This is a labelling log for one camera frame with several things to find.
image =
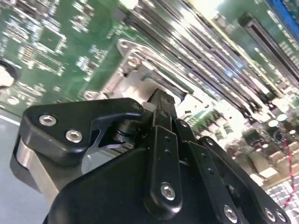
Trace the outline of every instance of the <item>gray metal part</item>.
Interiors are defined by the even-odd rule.
[[[43,155],[28,148],[22,139],[16,158],[22,166],[29,170],[41,193],[50,204],[65,185],[82,175],[81,165],[73,168],[57,166]]]
[[[49,204],[42,194],[15,178],[9,168],[20,120],[0,110],[0,223],[41,224]]]

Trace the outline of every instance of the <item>black connector slot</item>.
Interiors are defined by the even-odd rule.
[[[183,8],[185,11],[188,11],[190,13],[196,11],[196,9],[194,8],[194,6],[192,6],[191,4],[189,4],[188,2],[184,1],[184,0],[166,0],[168,2],[168,5],[171,4],[176,4],[176,8]],[[221,44],[221,46],[233,57],[233,59],[242,64],[244,69],[250,74],[250,76],[252,76],[253,78],[255,78],[256,80],[258,80],[260,83],[262,83],[265,87],[267,87],[267,89],[271,92],[271,96],[269,98],[269,100],[273,100],[275,97],[281,96],[283,93],[273,89],[273,87],[271,85],[269,85],[269,83],[267,83],[265,80],[261,79],[258,74],[253,71],[252,69],[250,69],[248,67],[247,62],[245,61],[244,58],[242,58],[242,56],[239,54],[239,52],[237,52],[235,49],[233,49],[233,47],[227,43],[226,41],[224,41],[222,39],[222,36],[219,36],[218,32],[199,14],[195,14],[195,17],[197,18],[197,22],[209,33],[209,35],[211,35],[211,37],[213,37],[215,40],[218,41],[219,44]],[[200,32],[197,29],[196,25],[192,25],[192,32]],[[245,79],[248,80],[248,82],[252,83],[252,80],[246,76],[244,77]]]
[[[25,14],[35,18],[36,15],[38,15],[38,12],[35,8],[30,6],[26,1],[24,0],[17,0],[17,3],[15,4],[15,7],[24,12]]]
[[[280,73],[287,77],[292,85],[299,87],[299,69],[260,23],[250,14],[246,14],[239,19],[239,24],[256,41],[262,52],[273,62]]]
[[[230,70],[233,73],[233,76],[231,78],[236,78],[240,83],[247,86],[254,94],[257,96],[262,96],[261,100],[264,103],[268,103],[270,99],[268,96],[266,96],[261,89],[248,77],[248,75],[244,74],[235,64],[239,63],[243,64],[243,62],[239,59],[238,55],[235,54],[235,52],[232,51],[225,43],[222,42],[222,40],[219,40],[218,36],[214,34],[214,32],[201,20],[197,14],[195,14],[189,7],[187,7],[182,1],[180,0],[157,0],[159,4],[164,8],[165,11],[167,11],[169,14],[172,15],[173,20],[182,21],[184,20],[184,15],[181,14],[181,12],[178,10],[178,8],[183,8],[184,12],[187,12],[189,14],[192,14],[196,22],[193,22],[192,24],[189,24],[189,26],[186,26],[186,29],[191,33],[191,35],[194,36],[196,40],[199,40],[198,44],[204,44],[207,48],[209,48],[210,53],[219,61],[223,67]],[[217,41],[219,45],[221,45],[222,49],[229,53],[229,56],[224,53],[222,49],[219,48],[219,46],[216,46],[216,44],[209,39],[206,34],[203,34],[204,32],[208,33],[210,37],[214,39],[214,41]],[[257,79],[259,82],[263,83],[262,80],[251,70],[246,69],[248,74],[250,76]]]
[[[199,49],[189,41],[189,39],[187,39],[184,35],[180,34],[177,30],[175,30],[175,27],[173,27],[170,24],[170,22],[172,22],[171,20],[166,21],[166,18],[162,17],[155,10],[152,10],[152,8],[149,7],[146,3],[144,3],[143,1],[141,1],[141,3],[143,3],[142,9],[140,9],[138,12],[144,18],[146,18],[147,21],[150,22],[151,27],[153,27],[155,30],[158,30],[160,34],[163,34],[163,36],[170,37],[174,42],[177,43],[180,49],[182,49],[192,58],[195,58],[198,64],[202,64],[204,67],[208,67],[212,71],[211,73],[215,77],[217,77],[217,79],[219,80],[218,82],[221,83],[221,85],[224,84],[225,86],[229,87],[229,89],[232,92],[234,92],[240,99],[247,102],[249,105],[254,104],[256,108],[259,108],[259,105],[256,104],[256,102],[251,98],[251,96],[248,93],[244,92],[244,90],[239,85],[237,85],[231,78],[229,78],[224,73],[224,71],[220,70],[214,62],[212,62],[202,52],[200,52]],[[200,40],[196,40],[196,42],[205,51],[209,52],[209,49],[202,42],[200,42]]]
[[[215,91],[215,93],[222,96],[225,100],[230,102],[232,105],[234,105],[237,109],[240,111],[246,111],[246,108],[244,108],[243,103],[239,102],[235,98],[233,98],[230,93],[226,92],[225,89],[223,89],[220,85],[212,81],[207,76],[202,75],[202,71],[200,71],[197,67],[194,66],[192,62],[190,62],[183,54],[181,54],[179,51],[174,49],[171,44],[165,39],[165,37],[162,37],[159,33],[157,33],[155,30],[152,29],[151,26],[144,23],[144,21],[141,21],[140,18],[134,14],[132,14],[127,20],[127,22],[130,22],[130,25],[140,32],[147,36],[149,39],[151,39],[155,44],[160,46],[165,52],[167,52],[169,55],[174,56],[178,61],[182,63],[184,67],[189,69],[193,74],[197,75],[198,79],[202,81],[209,89]]]

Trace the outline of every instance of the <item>green circuit board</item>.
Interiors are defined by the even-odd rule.
[[[299,44],[286,30],[265,0],[225,0],[216,10],[219,18],[216,24],[254,61],[254,64],[273,83],[280,77],[275,73],[276,66],[265,56],[259,45],[239,24],[246,13],[251,14],[273,38],[275,43],[299,66]]]
[[[50,1],[47,18],[27,17],[4,2],[0,8],[0,56],[20,80],[0,94],[2,108],[21,115],[30,105],[80,101],[98,91],[121,60],[119,38],[136,32],[112,18],[117,0]],[[15,104],[10,99],[17,98]]]

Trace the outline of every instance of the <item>screw hole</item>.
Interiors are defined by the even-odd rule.
[[[164,150],[164,152],[165,152],[167,155],[171,155],[171,152],[170,152],[168,149]]]
[[[211,169],[211,168],[209,168],[209,169],[207,169],[208,171],[209,171],[209,173],[211,174],[211,175],[214,175],[214,171]]]

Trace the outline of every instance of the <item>silver screw head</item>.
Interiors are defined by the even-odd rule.
[[[276,221],[275,216],[272,214],[272,212],[270,212],[269,209],[265,208],[264,212],[265,212],[265,214],[266,214],[266,216],[268,217],[269,220],[271,220],[272,222]]]
[[[57,123],[56,118],[54,118],[53,116],[48,115],[48,114],[44,114],[44,115],[40,116],[38,118],[38,120],[39,120],[39,123],[41,123],[42,125],[45,125],[45,126],[53,126]]]
[[[212,140],[210,140],[210,139],[207,139],[206,141],[209,143],[209,145],[211,145],[211,146],[213,145],[213,142],[212,142]]]
[[[170,201],[173,201],[176,197],[174,189],[167,183],[161,185],[161,193],[167,200]]]
[[[284,223],[286,223],[286,218],[285,218],[285,216],[280,211],[276,210],[276,214],[281,219],[281,221],[283,221]]]
[[[181,120],[181,124],[182,124],[182,126],[184,126],[184,127],[188,127],[188,124],[187,124],[185,121],[183,121],[183,120]]]
[[[228,205],[225,205],[223,207],[223,211],[225,216],[232,222],[232,223],[237,223],[238,222],[238,217],[235,214],[235,212],[232,210],[231,207],[229,207]]]
[[[79,143],[83,139],[81,132],[76,130],[67,131],[65,137],[68,141],[71,141],[73,143]]]

